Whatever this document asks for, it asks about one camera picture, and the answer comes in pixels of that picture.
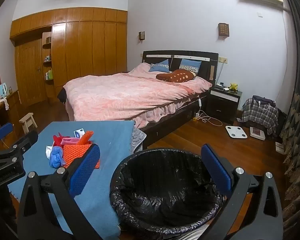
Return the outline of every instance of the black headboard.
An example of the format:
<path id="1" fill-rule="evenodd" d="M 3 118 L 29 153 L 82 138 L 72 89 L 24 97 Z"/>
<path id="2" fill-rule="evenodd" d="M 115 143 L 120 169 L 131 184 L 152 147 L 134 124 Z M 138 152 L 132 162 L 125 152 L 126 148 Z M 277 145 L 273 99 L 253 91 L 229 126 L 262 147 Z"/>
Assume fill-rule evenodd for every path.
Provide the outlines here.
<path id="1" fill-rule="evenodd" d="M 201 61 L 198 76 L 215 85 L 218 53 L 189 50 L 151 50 L 143 52 L 142 62 L 156 64 L 168 59 L 170 71 L 174 71 L 180 67 L 182 56 L 185 56 L 187 59 Z"/>

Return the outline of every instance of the light blue kettle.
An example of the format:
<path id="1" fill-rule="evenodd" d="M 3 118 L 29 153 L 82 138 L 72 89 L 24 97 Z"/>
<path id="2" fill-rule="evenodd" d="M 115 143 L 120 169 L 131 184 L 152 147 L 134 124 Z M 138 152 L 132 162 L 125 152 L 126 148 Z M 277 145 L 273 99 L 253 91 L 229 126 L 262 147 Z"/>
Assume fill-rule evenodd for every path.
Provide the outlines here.
<path id="1" fill-rule="evenodd" d="M 0 97 L 5 98 L 7 95 L 9 95 L 7 85 L 5 83 L 2 83 L 0 85 Z"/>

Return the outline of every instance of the bed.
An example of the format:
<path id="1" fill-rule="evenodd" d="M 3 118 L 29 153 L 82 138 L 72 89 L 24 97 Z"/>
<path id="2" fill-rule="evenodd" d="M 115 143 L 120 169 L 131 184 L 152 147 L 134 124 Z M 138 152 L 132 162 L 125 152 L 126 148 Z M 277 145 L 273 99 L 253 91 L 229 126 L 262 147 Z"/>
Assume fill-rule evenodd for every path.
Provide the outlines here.
<path id="1" fill-rule="evenodd" d="M 169 60 L 169 70 L 179 68 L 182 59 L 201 61 L 194 80 L 171 83 L 155 79 L 151 64 Z M 218 54 L 200 51 L 144 51 L 142 63 L 129 73 L 86 76 L 65 86 L 66 110 L 70 121 L 134 120 L 146 133 L 143 148 L 192 119 L 198 111 L 198 97 L 204 109 L 209 88 L 214 85 Z"/>

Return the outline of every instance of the white stripe on headboard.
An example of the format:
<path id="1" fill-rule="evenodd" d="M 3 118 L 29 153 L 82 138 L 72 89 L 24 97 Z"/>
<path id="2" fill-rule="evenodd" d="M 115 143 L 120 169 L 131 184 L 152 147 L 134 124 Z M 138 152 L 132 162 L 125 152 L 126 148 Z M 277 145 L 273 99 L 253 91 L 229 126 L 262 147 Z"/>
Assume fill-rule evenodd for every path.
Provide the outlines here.
<path id="1" fill-rule="evenodd" d="M 165 57 L 165 58 L 184 58 L 184 59 L 194 59 L 201 61 L 210 61 L 208 57 L 195 57 L 195 56 L 182 56 L 182 55 L 146 55 L 146 57 Z"/>

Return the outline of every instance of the blue table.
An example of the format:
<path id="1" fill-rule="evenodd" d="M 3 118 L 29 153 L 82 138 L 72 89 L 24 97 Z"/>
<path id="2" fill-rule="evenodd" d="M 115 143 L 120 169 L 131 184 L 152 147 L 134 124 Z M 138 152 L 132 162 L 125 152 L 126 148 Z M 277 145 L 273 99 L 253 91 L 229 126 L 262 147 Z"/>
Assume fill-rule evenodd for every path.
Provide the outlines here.
<path id="1" fill-rule="evenodd" d="M 110 205 L 109 192 L 112 174 L 119 163 L 132 152 L 134 121 L 52 122 L 40 134 L 24 154 L 26 174 L 35 171 L 38 175 L 52 174 L 56 169 L 49 166 L 45 149 L 52 145 L 53 135 L 74 137 L 74 131 L 83 128 L 93 131 L 91 140 L 100 148 L 100 168 L 92 172 L 83 192 L 74 199 L 90 224 L 104 240 L 118 239 L 119 221 Z M 11 193 L 20 200 L 26 176 L 8 185 Z M 61 214 L 53 194 L 49 194 L 53 210 L 64 231 L 71 233 Z"/>

